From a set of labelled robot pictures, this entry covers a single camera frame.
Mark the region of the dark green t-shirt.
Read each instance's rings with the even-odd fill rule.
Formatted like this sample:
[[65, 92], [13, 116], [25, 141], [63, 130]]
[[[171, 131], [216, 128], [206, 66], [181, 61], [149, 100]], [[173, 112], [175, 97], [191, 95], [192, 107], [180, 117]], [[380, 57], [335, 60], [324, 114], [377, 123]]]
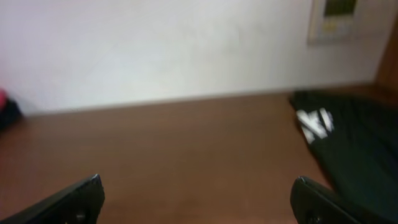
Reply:
[[397, 107], [319, 91], [296, 91], [290, 103], [337, 193], [396, 222]]

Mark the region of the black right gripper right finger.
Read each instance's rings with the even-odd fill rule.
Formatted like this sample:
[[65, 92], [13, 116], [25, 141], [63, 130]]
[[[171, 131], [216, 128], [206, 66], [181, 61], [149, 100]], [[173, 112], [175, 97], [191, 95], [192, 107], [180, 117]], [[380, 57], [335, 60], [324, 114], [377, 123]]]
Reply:
[[305, 176], [295, 179], [290, 206], [298, 224], [396, 224]]

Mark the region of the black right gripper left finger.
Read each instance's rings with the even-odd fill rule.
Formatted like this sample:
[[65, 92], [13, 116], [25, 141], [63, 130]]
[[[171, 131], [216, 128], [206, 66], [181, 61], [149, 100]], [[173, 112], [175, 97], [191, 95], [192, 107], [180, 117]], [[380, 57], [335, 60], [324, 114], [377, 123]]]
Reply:
[[95, 174], [1, 220], [1, 223], [96, 224], [104, 201], [101, 177]]

